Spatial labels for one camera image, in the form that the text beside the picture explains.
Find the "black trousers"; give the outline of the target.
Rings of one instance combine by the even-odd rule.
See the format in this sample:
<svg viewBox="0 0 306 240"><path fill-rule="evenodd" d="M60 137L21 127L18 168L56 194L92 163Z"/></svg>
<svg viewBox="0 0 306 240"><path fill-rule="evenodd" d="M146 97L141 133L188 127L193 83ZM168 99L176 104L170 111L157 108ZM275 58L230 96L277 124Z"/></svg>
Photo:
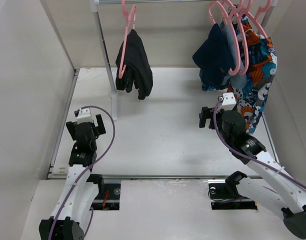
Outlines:
<svg viewBox="0 0 306 240"><path fill-rule="evenodd" d="M117 67L123 62L122 67L125 69L122 77L116 75L116 89L130 93L135 88L138 91L138 99L144 100L151 94L153 73L143 41L134 29L127 35L124 57L122 57L123 49L121 45L115 60Z"/></svg>

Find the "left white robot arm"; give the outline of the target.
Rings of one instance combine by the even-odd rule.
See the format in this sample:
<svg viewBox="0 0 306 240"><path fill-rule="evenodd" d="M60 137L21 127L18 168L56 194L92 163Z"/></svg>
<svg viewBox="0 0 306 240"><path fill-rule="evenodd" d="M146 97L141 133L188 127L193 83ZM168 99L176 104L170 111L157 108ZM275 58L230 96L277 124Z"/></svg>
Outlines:
<svg viewBox="0 0 306 240"><path fill-rule="evenodd" d="M93 214L92 203L105 192L102 175L92 173L96 140L106 133L102 117L96 115L94 123L89 108L77 110L75 116L75 122L66 123L74 141L66 181L50 217L39 224L42 240L83 240L90 227L87 216Z"/></svg>

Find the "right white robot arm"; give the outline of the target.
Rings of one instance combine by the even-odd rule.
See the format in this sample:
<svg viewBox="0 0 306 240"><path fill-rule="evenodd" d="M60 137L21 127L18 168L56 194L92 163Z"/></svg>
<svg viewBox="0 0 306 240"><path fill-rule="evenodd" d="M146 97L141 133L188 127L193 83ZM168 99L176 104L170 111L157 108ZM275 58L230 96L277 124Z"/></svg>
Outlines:
<svg viewBox="0 0 306 240"><path fill-rule="evenodd" d="M207 120L230 153L268 184L260 185L245 173L235 171L224 182L209 184L210 199L223 204L250 199L278 216L294 236L305 240L306 187L289 175L257 138L246 133L243 118L237 112L203 107L199 127L204 128Z"/></svg>

